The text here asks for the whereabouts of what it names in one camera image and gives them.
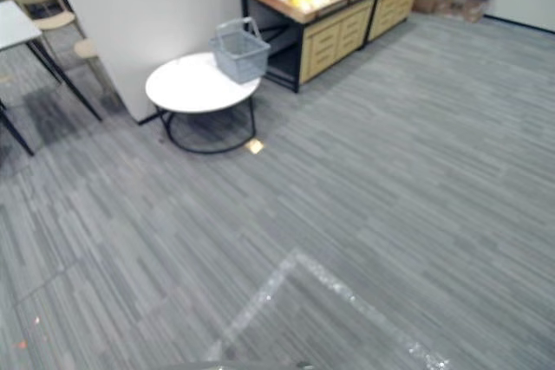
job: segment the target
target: white table top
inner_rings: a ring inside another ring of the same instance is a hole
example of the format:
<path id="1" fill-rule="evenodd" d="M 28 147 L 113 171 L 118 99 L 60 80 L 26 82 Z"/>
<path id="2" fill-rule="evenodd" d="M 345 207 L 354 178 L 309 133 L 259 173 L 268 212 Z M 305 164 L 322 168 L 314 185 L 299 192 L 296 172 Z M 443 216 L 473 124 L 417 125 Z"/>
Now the white table top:
<path id="1" fill-rule="evenodd" d="M 13 0 L 0 2 L 0 51 L 38 38 L 41 34 Z"/>
<path id="2" fill-rule="evenodd" d="M 237 84 L 220 72 L 211 52 L 186 55 L 156 69 L 147 80 L 147 96 L 178 113 L 210 113 L 246 100 L 260 79 Z"/>

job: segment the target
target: wooden cabinet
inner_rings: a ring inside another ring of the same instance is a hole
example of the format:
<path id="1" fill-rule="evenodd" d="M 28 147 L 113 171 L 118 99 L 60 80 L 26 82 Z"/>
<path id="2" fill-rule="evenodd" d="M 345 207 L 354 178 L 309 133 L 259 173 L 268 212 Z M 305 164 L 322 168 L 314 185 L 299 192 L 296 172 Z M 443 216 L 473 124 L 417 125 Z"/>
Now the wooden cabinet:
<path id="1" fill-rule="evenodd" d="M 410 14 L 414 2 L 415 0 L 378 0 L 375 6 L 369 41 L 405 19 Z"/>
<path id="2" fill-rule="evenodd" d="M 374 0 L 364 0 L 304 30 L 301 83 L 362 46 Z"/>

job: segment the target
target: chair seat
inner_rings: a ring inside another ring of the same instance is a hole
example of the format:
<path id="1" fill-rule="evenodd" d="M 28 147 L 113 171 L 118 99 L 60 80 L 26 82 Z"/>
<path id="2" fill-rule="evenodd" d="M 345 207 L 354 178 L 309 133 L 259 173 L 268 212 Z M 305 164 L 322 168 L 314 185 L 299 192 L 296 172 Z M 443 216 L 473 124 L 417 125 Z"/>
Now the chair seat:
<path id="1" fill-rule="evenodd" d="M 95 45 L 90 39 L 83 39 L 76 42 L 73 50 L 82 60 L 90 60 L 91 58 L 96 58 L 96 56 L 98 56 Z"/>
<path id="2" fill-rule="evenodd" d="M 43 19 L 36 19 L 33 23 L 40 30 L 52 30 L 63 28 L 66 25 L 75 21 L 75 15 L 71 12 L 63 11 L 57 15 L 45 17 Z"/>

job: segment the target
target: small paper on floor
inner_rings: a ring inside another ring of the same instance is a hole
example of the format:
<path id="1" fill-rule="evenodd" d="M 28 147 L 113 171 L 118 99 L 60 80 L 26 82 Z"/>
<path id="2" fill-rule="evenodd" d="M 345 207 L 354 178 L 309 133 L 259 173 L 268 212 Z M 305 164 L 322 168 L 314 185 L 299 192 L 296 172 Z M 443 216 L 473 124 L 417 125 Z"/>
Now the small paper on floor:
<path id="1" fill-rule="evenodd" d="M 264 143 L 258 139 L 249 140 L 245 147 L 253 154 L 258 155 L 264 149 Z"/>

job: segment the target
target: black table leg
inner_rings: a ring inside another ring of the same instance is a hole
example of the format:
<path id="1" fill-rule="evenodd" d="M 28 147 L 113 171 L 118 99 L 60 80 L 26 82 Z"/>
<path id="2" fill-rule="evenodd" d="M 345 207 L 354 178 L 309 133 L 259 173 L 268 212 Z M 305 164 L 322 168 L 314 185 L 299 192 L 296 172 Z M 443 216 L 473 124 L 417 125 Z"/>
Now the black table leg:
<path id="1" fill-rule="evenodd" d="M 37 59 L 38 61 L 41 62 L 42 66 L 45 67 L 45 68 L 48 70 L 48 72 L 50 73 L 50 75 L 52 75 L 52 76 L 55 78 L 56 81 L 58 81 L 59 83 L 62 83 L 62 82 L 63 82 L 63 80 L 62 80 L 62 78 L 60 77 L 60 75 L 58 75 L 58 74 L 55 72 L 55 70 L 54 70 L 52 67 L 50 67 L 50 65 L 48 64 L 48 62 L 47 62 L 44 58 L 42 58 L 42 55 L 40 55 L 40 54 L 30 45 L 30 42 L 27 43 L 27 48 L 29 48 L 29 51 L 31 51 L 31 52 L 33 53 L 33 55 L 36 57 L 36 59 Z"/>
<path id="2" fill-rule="evenodd" d="M 213 154 L 216 154 L 216 153 L 226 153 L 226 152 L 233 151 L 235 149 L 240 148 L 241 146 L 246 145 L 249 141 L 254 139 L 257 135 L 257 127 L 256 127 L 256 122 L 254 120 L 254 104 L 253 104 L 252 96 L 248 98 L 248 101 L 249 101 L 249 115 L 251 116 L 251 132 L 250 132 L 249 136 L 246 139 L 242 140 L 237 145 L 233 145 L 233 146 L 222 148 L 222 149 L 204 151 L 202 149 L 193 149 L 191 147 L 184 146 L 184 145 L 180 144 L 173 137 L 173 134 L 172 134 L 172 122 L 173 122 L 173 119 L 175 118 L 176 113 L 173 113 L 173 112 L 161 113 L 160 114 L 160 120 L 162 120 L 162 124 L 164 125 L 164 128 L 166 129 L 167 137 L 179 149 L 182 149 L 182 150 L 190 152 L 190 153 L 199 153 L 201 155 L 213 155 Z"/>
<path id="3" fill-rule="evenodd" d="M 33 41 L 27 42 L 29 49 L 34 51 L 35 56 L 39 59 L 42 65 L 52 74 L 56 73 L 65 83 L 68 85 L 71 92 L 77 97 L 77 99 L 85 106 L 89 112 L 98 120 L 102 121 L 101 116 L 96 112 L 96 110 L 91 106 L 88 100 L 83 96 L 75 84 L 68 78 L 68 76 L 63 72 L 63 70 L 56 64 L 56 61 L 52 59 L 43 45 L 34 39 Z"/>
<path id="4" fill-rule="evenodd" d="M 27 142 L 25 141 L 23 136 L 17 131 L 16 127 L 11 123 L 10 119 L 8 119 L 8 116 L 6 116 L 3 109 L 0 110 L 0 122 L 4 126 L 6 126 L 8 131 L 10 131 L 11 135 L 14 137 L 14 139 L 19 142 L 19 144 L 23 147 L 23 149 L 25 149 L 25 151 L 29 156 L 35 155 L 33 151 L 31 151 L 31 148 L 29 147 L 29 145 L 27 145 Z"/>

